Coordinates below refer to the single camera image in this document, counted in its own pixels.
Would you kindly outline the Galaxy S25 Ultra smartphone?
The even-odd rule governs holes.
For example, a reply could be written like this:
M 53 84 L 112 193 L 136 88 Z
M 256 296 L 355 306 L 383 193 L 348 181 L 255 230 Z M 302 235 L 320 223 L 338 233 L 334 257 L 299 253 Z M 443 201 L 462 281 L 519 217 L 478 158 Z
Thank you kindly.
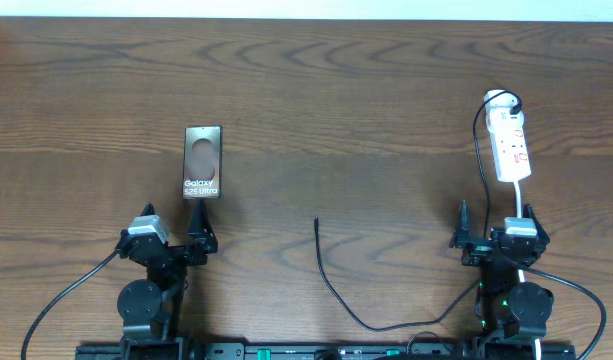
M 195 126 L 185 130 L 184 199 L 221 196 L 222 135 L 221 125 Z

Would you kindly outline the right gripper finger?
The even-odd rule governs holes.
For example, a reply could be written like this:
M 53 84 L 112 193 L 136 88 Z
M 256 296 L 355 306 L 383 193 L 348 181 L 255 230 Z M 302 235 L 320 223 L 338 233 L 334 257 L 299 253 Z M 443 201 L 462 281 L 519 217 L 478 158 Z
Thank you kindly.
M 534 210 L 533 210 L 533 208 L 532 208 L 532 206 L 530 204 L 526 203 L 526 204 L 523 205 L 522 217 L 526 218 L 526 219 L 530 219 L 533 222 L 538 235 L 544 235 L 545 234 L 545 230 L 543 229 L 543 227 L 540 224 L 540 222 L 537 220 L 535 212 L 534 212 Z
M 470 237 L 470 220 L 468 206 L 465 200 L 462 200 L 459 207 L 458 222 L 455 229 L 456 238 Z

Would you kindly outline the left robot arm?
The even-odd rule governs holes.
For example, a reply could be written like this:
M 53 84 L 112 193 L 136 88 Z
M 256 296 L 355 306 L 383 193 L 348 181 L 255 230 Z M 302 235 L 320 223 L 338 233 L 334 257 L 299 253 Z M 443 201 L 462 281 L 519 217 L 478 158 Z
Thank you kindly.
M 194 202 L 187 235 L 190 244 L 171 245 L 169 232 L 152 204 L 120 233 L 115 247 L 122 259 L 146 269 L 144 279 L 120 292 L 117 310 L 123 319 L 120 355 L 123 359 L 202 359 L 203 347 L 178 333 L 180 312 L 190 267 L 207 263 L 218 250 L 206 204 Z

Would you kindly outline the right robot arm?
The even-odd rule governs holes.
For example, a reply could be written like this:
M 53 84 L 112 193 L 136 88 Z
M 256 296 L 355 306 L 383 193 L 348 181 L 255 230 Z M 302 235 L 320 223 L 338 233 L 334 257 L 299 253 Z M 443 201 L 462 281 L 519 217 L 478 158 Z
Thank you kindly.
M 525 280 L 523 266 L 534 264 L 550 243 L 533 209 L 526 204 L 521 217 L 507 217 L 487 238 L 470 234 L 466 202 L 459 208 L 450 246 L 462 251 L 461 263 L 477 267 L 480 280 L 476 315 L 482 334 L 471 340 L 480 359 L 539 359 L 539 340 L 546 335 L 552 313 L 552 292 Z

